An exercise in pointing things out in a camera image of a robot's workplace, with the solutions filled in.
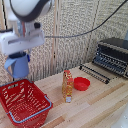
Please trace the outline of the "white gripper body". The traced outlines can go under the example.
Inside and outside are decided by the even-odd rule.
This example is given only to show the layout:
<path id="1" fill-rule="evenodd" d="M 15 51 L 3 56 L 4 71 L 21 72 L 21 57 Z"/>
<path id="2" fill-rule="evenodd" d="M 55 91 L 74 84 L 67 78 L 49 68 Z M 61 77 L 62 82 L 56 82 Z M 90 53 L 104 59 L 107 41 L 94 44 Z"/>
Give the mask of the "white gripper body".
<path id="1" fill-rule="evenodd" d="M 18 37 L 14 32 L 6 32 L 0 34 L 0 51 L 4 55 L 11 55 L 40 46 L 44 42 L 44 32 L 40 29 L 30 32 L 26 37 Z"/>

